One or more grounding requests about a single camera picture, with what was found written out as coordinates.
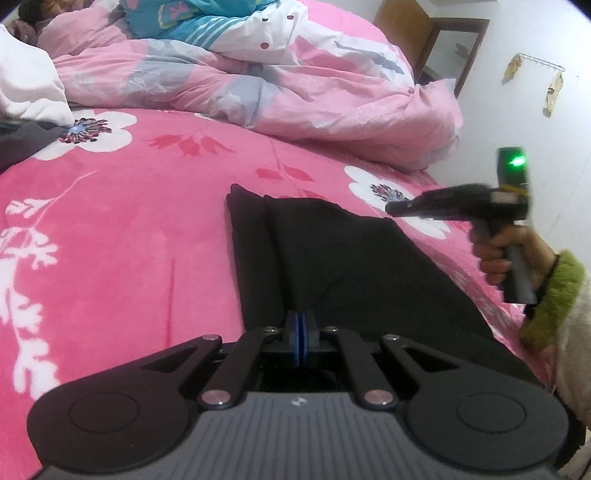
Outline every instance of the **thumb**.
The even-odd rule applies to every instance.
[[[497,248],[505,248],[509,245],[524,245],[527,242],[527,227],[520,225],[507,225],[503,230],[491,239],[491,245]]]

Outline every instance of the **white logo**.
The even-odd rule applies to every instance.
[[[297,398],[294,398],[293,400],[291,400],[291,404],[294,407],[303,407],[307,403],[308,403],[308,401],[305,398],[302,398],[302,397],[297,397]]]

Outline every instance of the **red leaf print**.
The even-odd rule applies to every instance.
[[[328,198],[323,197],[319,193],[314,193],[314,192],[311,192],[310,190],[304,190],[304,189],[302,189],[302,192],[304,192],[304,195],[306,195],[310,199],[326,200],[327,202],[329,201]]]
[[[269,170],[268,168],[258,168],[255,170],[256,174],[262,179],[283,180],[281,173],[276,170]]]
[[[285,173],[287,173],[291,178],[301,181],[314,181],[312,177],[310,177],[305,171],[300,170],[299,168],[288,167],[284,166]]]
[[[201,139],[201,145],[203,146],[203,148],[205,150],[207,150],[210,153],[215,153],[216,155],[217,155],[216,148],[218,148],[220,150],[225,150],[226,152],[234,153],[234,150],[230,150],[229,148],[224,147],[220,142],[218,142],[217,140],[214,140],[211,137],[208,137],[207,135]]]
[[[186,138],[178,143],[178,147],[183,151],[184,156],[192,155],[196,157],[197,155],[201,155],[199,152],[201,150],[201,145],[199,145],[193,137]]]
[[[150,147],[157,147],[159,150],[164,147],[169,147],[181,140],[182,135],[165,135],[163,137],[156,137],[150,144]]]

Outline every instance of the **pink sheet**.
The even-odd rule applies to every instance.
[[[205,333],[242,332],[225,196],[232,183],[318,197],[383,217],[385,200],[438,185],[304,149],[192,113],[76,112],[77,124],[0,176],[0,478],[39,467],[25,431],[58,384]],[[467,225],[396,220],[474,300],[495,336],[548,380],[517,341],[470,252]]]
[[[314,0],[271,5],[211,51],[130,38],[122,12],[96,0],[52,20],[38,46],[80,105],[198,112],[285,140],[330,141],[405,171],[446,158],[458,142],[462,114],[445,80],[415,85],[377,28]]]

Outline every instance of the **door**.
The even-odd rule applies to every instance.
[[[415,0],[384,0],[374,25],[402,50],[414,70],[433,28],[425,10]]]

